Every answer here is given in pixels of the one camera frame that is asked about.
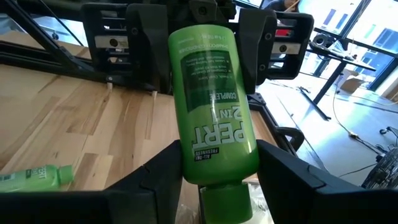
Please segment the brown cardboard box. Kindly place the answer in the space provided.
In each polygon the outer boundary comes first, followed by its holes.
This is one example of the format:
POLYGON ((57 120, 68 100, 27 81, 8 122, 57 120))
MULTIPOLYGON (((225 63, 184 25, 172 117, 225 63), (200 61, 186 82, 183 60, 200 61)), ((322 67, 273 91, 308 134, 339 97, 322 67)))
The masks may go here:
POLYGON ((344 68, 342 77, 338 82, 338 88, 348 93, 354 93, 364 83, 366 83, 366 80, 360 73, 344 68))

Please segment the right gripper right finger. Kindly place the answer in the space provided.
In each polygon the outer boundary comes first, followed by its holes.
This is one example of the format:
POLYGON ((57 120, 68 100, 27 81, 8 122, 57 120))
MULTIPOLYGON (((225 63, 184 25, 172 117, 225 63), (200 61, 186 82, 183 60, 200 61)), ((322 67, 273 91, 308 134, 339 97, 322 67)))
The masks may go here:
POLYGON ((257 172, 275 224, 398 224, 398 190, 367 190, 263 140, 257 172))

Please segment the grey tape roll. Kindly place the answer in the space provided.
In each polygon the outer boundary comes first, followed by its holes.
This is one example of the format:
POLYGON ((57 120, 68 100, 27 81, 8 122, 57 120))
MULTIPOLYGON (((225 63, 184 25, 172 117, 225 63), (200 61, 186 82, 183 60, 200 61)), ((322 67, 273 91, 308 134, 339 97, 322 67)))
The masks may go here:
POLYGON ((314 44, 327 47, 327 45, 328 45, 328 43, 329 43, 330 41, 329 41, 329 36, 328 36, 328 35, 326 35, 326 34, 317 34, 317 35, 313 38, 312 42, 313 42, 314 44))

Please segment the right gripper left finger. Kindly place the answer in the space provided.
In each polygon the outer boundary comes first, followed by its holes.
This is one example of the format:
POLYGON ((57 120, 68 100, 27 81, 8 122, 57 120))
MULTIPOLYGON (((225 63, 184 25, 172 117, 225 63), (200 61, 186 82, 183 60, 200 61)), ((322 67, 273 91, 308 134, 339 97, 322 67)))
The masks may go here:
POLYGON ((106 189, 109 224, 174 224, 182 188, 182 147, 174 141, 106 189))

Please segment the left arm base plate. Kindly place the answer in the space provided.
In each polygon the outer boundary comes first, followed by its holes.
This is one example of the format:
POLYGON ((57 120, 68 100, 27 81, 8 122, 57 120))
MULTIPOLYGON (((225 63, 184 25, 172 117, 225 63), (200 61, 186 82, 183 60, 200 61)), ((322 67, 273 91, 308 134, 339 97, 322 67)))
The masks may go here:
POLYGON ((108 75, 106 77, 108 83, 112 83, 117 86, 123 86, 135 90, 145 90, 145 91, 156 91, 155 87, 140 81, 132 76, 126 75, 108 75))

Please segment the small green bottle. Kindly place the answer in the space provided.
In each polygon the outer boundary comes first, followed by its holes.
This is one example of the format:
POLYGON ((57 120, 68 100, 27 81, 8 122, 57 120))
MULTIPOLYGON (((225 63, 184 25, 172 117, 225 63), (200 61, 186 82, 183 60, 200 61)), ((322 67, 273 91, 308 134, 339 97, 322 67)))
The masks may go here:
POLYGON ((169 37, 183 176, 200 188, 206 224, 252 217, 246 178, 259 154, 233 32, 210 24, 169 37))
POLYGON ((71 165, 57 167, 44 165, 0 174, 0 193, 57 191, 63 185, 74 181, 71 165))

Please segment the black office desk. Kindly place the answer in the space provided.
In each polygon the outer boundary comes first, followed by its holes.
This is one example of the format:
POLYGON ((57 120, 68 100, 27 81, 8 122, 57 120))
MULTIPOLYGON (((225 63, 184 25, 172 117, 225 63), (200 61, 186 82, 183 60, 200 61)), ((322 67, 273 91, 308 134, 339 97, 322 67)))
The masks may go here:
POLYGON ((307 49, 307 52, 317 54, 321 57, 330 59, 330 60, 337 60, 339 61, 339 65, 335 69, 335 71, 331 74, 330 78, 326 81, 326 83, 322 86, 321 90, 318 92, 314 99, 311 99, 307 92, 300 87, 299 90, 301 94, 306 98, 306 100, 314 106, 317 113, 326 121, 331 120, 329 116, 327 116, 319 107, 318 103, 320 100, 325 96, 326 92, 330 89, 332 84, 337 80, 337 78, 343 73, 343 70, 347 66, 347 64, 355 65, 356 67, 363 68, 365 70, 370 70, 375 72, 376 69, 368 64, 363 63, 362 61, 358 61, 354 58, 349 59, 348 56, 343 55, 342 53, 338 53, 336 51, 330 50, 322 45, 318 45, 316 42, 311 41, 309 43, 310 48, 307 49))

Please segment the black floor fan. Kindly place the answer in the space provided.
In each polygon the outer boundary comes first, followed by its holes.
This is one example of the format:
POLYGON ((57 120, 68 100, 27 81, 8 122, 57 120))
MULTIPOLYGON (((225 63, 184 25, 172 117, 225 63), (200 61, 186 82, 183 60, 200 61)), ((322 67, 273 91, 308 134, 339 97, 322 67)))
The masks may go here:
POLYGON ((364 189, 395 189, 398 187, 398 147, 376 156, 376 166, 365 178, 364 189))

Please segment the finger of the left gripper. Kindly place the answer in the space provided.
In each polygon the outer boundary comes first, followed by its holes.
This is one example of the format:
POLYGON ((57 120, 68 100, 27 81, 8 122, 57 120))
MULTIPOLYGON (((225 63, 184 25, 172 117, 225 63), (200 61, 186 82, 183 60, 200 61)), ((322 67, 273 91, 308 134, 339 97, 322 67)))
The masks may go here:
POLYGON ((239 14, 237 45, 247 94, 266 79, 277 28, 273 10, 242 9, 239 14))
POLYGON ((133 75, 161 93, 170 92, 167 7, 161 4, 128 5, 126 24, 133 75))

